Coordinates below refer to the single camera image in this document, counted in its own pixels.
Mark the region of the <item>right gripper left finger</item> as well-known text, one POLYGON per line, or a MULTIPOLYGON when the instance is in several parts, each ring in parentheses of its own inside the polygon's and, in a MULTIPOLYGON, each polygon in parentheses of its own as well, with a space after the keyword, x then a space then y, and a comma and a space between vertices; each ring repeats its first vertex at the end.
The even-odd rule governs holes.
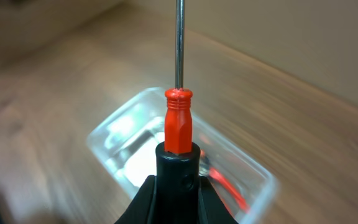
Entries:
POLYGON ((114 224, 153 224, 155 221, 156 178, 149 175, 125 212, 114 224))

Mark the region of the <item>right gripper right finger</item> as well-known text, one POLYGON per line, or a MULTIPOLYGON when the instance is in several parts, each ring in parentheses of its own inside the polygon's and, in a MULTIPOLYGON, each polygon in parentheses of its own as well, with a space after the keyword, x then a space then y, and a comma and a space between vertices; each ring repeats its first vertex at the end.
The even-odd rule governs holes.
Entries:
POLYGON ((199 224, 237 224, 233 216, 219 198, 211 182, 200 177, 198 190, 198 221, 199 224))

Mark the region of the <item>red black handled screwdriver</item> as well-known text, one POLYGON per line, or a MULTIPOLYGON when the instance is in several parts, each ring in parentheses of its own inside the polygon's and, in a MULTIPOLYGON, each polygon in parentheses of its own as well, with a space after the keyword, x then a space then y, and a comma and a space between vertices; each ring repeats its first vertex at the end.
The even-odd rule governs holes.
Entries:
POLYGON ((156 148, 157 223, 196 223, 200 149, 192 143, 191 90, 184 88, 185 0, 176 1, 175 87, 165 92, 164 142, 156 148))

